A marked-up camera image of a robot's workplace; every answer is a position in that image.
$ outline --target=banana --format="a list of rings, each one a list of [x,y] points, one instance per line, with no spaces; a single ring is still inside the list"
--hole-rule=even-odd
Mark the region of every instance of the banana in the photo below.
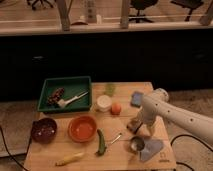
[[[98,148],[98,151],[96,152],[96,154],[98,156],[102,156],[102,155],[104,155],[104,153],[106,151],[104,135],[100,129],[98,129],[97,132],[98,132],[98,136],[99,136],[99,148]]]
[[[80,160],[84,156],[84,153],[76,153],[74,155],[68,155],[63,157],[61,160],[55,163],[55,166],[64,166],[68,163],[75,162]]]

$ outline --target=chair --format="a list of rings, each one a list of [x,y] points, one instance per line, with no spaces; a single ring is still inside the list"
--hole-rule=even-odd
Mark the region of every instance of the chair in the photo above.
[[[145,14],[140,14],[141,10],[145,10],[146,8],[155,5],[158,2],[158,0],[131,0],[131,8],[134,8],[137,10],[136,15],[129,15],[130,18],[129,21],[136,21],[136,23],[139,23],[140,20],[148,23],[153,23],[152,20],[147,19]]]
[[[193,11],[203,5],[201,0],[172,0],[171,3],[180,5],[183,8],[189,8],[189,13],[186,16],[185,21],[189,21]]]
[[[36,10],[35,5],[36,5],[36,3],[39,2],[39,1],[41,2],[41,5],[42,5],[43,7],[45,7],[45,6],[44,6],[44,2],[45,2],[45,3],[47,3],[51,8],[53,8],[53,5],[52,5],[48,0],[27,0],[27,4],[32,6],[32,10]]]

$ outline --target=desk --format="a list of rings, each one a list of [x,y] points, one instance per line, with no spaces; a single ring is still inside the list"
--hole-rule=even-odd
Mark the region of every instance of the desk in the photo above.
[[[95,101],[104,93],[105,85],[105,83],[92,84],[93,105],[90,111],[48,115],[56,120],[58,132],[50,144],[42,145],[34,141],[30,144],[25,161],[27,169],[30,171],[77,171],[171,169],[176,167],[173,151],[161,117],[157,118],[156,132],[153,138],[161,139],[164,142],[164,148],[145,163],[139,161],[138,155],[128,151],[129,140],[133,135],[126,129],[126,125],[139,111],[138,108],[130,105],[131,95],[134,91],[151,92],[153,90],[152,84],[149,82],[115,83],[116,89],[112,100],[119,102],[122,106],[120,116],[116,117],[109,112],[100,113],[96,109]],[[86,144],[74,143],[67,135],[70,120],[84,114],[96,118],[98,128],[102,130],[106,141],[112,140],[119,132],[124,133],[119,141],[110,146],[101,157],[94,154],[98,149],[98,135],[93,141]],[[147,134],[146,128],[142,127],[139,133]],[[85,152],[85,156],[80,161],[63,167],[55,166],[55,162],[62,157],[82,151]]]

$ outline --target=green tray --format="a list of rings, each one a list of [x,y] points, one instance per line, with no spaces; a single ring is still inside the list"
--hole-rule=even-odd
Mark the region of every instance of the green tray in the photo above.
[[[65,108],[47,104],[47,98],[58,88],[64,88],[61,98],[67,100],[81,92],[88,91],[84,97],[70,103]],[[92,86],[89,76],[48,78],[44,81],[41,96],[38,103],[38,111],[44,113],[64,113],[72,111],[89,110],[92,105]]]

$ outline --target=black cable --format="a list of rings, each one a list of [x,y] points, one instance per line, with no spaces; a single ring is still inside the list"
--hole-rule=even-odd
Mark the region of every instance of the black cable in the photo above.
[[[183,162],[176,162],[176,163],[179,164],[179,165],[183,165],[183,166],[191,169],[191,171],[194,171],[194,169],[191,166],[189,166],[188,164],[186,164],[186,163],[183,163]]]
[[[1,127],[1,125],[0,125],[0,131],[1,131],[2,139],[3,139],[4,147],[5,147],[6,151],[7,151],[7,153],[9,154],[9,156],[10,156],[10,157],[22,168],[22,169],[24,169],[25,171],[29,171],[29,170],[27,170],[21,163],[19,163],[19,162],[13,157],[13,155],[9,152],[9,150],[8,150],[8,148],[7,148],[7,144],[6,144],[6,142],[5,142],[5,137],[4,137],[4,133],[3,133],[3,129],[2,129],[2,127]]]
[[[211,152],[213,152],[213,149],[212,149],[210,146],[208,146],[206,143],[204,143],[203,141],[201,141],[201,140],[198,139],[197,137],[194,137],[194,136],[189,135],[189,134],[181,134],[181,135],[178,135],[178,136],[174,137],[174,138],[172,139],[172,141],[171,141],[171,146],[173,145],[173,143],[175,142],[175,140],[176,140],[177,138],[179,138],[179,137],[191,137],[191,138],[194,138],[195,140],[197,140],[198,142],[200,142],[201,144],[203,144],[203,145],[204,145],[207,149],[209,149]],[[194,171],[194,169],[193,169],[191,166],[189,166],[188,164],[186,164],[186,163],[183,163],[183,162],[176,162],[176,163],[179,164],[179,165],[183,165],[183,166],[185,166],[185,167],[191,169],[191,171]]]
[[[203,141],[201,141],[200,139],[198,139],[197,137],[194,137],[192,135],[189,135],[189,134],[181,134],[181,135],[178,135],[176,136],[175,138],[172,139],[171,141],[171,146],[173,145],[174,141],[179,138],[179,137],[191,137],[191,138],[194,138],[195,140],[199,141],[201,144],[203,144],[206,148],[208,148],[211,152],[213,152],[213,149],[211,147],[209,147],[206,143],[204,143]]]

